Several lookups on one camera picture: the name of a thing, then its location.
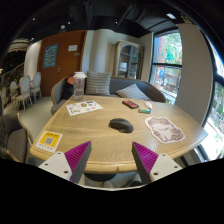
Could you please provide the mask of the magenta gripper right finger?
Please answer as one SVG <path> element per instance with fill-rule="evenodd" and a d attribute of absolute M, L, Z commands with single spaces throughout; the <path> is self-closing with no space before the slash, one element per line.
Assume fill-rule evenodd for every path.
<path fill-rule="evenodd" d="M 132 154 L 143 184 L 149 184 L 182 169 L 166 153 L 157 154 L 133 142 Z"/>

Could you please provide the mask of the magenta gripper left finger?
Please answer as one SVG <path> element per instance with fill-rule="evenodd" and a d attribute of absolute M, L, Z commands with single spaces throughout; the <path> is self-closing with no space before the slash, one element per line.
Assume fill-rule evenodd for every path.
<path fill-rule="evenodd" d="M 63 153 L 57 151 L 40 168 L 78 184 L 91 153 L 91 142 L 85 142 Z"/>

